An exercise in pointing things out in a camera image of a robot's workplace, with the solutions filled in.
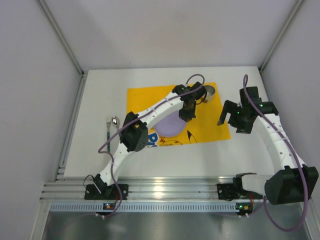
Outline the purple plastic plate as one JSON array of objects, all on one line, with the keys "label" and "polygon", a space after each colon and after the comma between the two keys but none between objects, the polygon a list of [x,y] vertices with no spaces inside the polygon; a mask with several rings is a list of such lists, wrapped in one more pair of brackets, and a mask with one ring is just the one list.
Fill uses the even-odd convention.
[{"label": "purple plastic plate", "polygon": [[154,125],[155,132],[162,137],[175,137],[187,126],[187,122],[179,117],[175,111]]}]

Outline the spoon with green handle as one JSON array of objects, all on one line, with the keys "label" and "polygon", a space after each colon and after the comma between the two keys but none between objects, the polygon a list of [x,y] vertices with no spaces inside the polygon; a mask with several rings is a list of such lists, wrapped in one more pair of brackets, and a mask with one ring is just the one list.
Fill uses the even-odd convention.
[{"label": "spoon with green handle", "polygon": [[111,117],[111,124],[116,128],[117,131],[120,129],[120,120],[117,116]]}]

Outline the fork with green handle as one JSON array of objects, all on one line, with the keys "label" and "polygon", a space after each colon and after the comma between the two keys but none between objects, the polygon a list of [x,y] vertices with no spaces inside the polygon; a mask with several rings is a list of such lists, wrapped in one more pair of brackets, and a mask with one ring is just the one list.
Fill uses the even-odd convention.
[{"label": "fork with green handle", "polygon": [[107,141],[108,141],[108,143],[107,143],[107,151],[108,152],[111,151],[111,146],[110,146],[110,142],[109,142],[109,140],[110,140],[110,130],[111,130],[111,125],[112,125],[111,121],[112,121],[111,117],[108,116],[106,118],[106,138],[107,138]]}]

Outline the beige metal cup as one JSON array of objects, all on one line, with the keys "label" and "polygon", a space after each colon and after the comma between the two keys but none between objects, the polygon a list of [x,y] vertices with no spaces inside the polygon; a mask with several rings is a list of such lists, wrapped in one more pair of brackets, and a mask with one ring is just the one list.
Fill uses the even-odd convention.
[{"label": "beige metal cup", "polygon": [[212,85],[205,85],[204,88],[206,90],[206,94],[203,96],[202,102],[208,104],[213,100],[216,88]]}]

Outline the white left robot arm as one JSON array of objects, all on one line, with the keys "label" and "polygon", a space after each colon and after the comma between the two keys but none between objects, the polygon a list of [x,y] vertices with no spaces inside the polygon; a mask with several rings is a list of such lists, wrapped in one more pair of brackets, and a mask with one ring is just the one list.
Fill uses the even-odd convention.
[{"label": "white left robot arm", "polygon": [[192,86],[176,85],[154,105],[138,113],[127,113],[122,127],[97,150],[99,154],[109,155],[110,162],[94,177],[96,187],[102,190],[118,184],[118,174],[126,159],[147,146],[149,129],[161,120],[174,112],[185,123],[194,119],[196,102],[205,93],[204,82],[197,81]]}]

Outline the yellow cartoon placemat cloth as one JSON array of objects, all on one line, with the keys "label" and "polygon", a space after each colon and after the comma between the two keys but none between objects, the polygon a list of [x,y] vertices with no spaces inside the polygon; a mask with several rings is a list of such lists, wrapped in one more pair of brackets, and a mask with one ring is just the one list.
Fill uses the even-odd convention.
[{"label": "yellow cartoon placemat cloth", "polygon": [[[156,133],[154,127],[148,131],[148,147],[167,147],[188,144],[198,144],[231,139],[229,127],[226,123],[217,125],[223,105],[220,100],[217,85],[214,82],[206,83],[215,87],[215,95],[210,103],[197,105],[195,118],[187,122],[184,130],[174,137],[164,137]],[[163,99],[173,85],[129,88],[127,90],[126,111],[135,114],[146,110]]]}]

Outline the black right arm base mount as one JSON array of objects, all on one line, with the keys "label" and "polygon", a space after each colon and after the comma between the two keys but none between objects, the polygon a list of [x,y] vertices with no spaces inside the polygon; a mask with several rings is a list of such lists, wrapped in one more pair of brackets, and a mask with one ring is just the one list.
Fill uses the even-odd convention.
[{"label": "black right arm base mount", "polygon": [[219,183],[216,187],[219,200],[250,200],[252,197],[254,200],[261,200],[263,198],[262,195],[256,192],[240,189],[233,183]]}]

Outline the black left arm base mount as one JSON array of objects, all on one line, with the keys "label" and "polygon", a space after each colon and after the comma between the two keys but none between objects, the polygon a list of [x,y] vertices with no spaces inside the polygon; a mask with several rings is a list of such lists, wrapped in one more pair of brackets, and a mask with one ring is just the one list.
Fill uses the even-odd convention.
[{"label": "black left arm base mount", "polygon": [[93,183],[85,187],[85,200],[127,200],[129,194],[128,184],[107,185],[101,180],[100,174],[93,178]]}]

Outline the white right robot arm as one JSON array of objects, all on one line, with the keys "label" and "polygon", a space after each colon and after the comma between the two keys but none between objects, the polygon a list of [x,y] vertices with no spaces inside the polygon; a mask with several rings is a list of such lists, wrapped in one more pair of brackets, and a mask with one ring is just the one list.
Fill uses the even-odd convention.
[{"label": "white right robot arm", "polygon": [[256,130],[269,153],[274,174],[239,173],[233,178],[238,192],[253,192],[266,196],[272,205],[299,203],[310,196],[319,178],[318,170],[308,167],[286,145],[288,136],[282,128],[279,112],[271,101],[262,101],[256,86],[239,91],[240,102],[224,102],[217,122],[222,125],[227,114],[228,124],[237,133],[250,134]]}]

